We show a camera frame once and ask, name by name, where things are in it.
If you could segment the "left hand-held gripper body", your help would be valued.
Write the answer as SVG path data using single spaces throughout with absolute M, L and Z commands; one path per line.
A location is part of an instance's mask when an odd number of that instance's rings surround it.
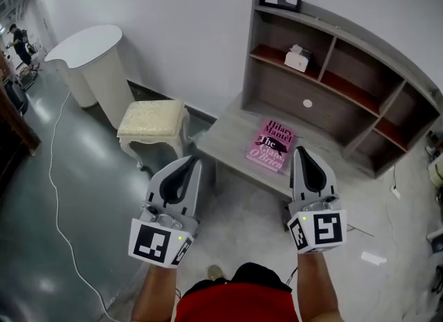
M 128 255 L 168 269 L 176 269 L 194 242 L 199 220 L 178 211 L 143 204 L 139 218 L 133 219 Z

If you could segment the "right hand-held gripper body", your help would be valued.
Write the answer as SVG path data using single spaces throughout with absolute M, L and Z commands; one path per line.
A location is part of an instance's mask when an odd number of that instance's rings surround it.
M 330 195 L 294 213 L 287 227 L 299 254 L 327 251 L 346 243 L 347 211 Z

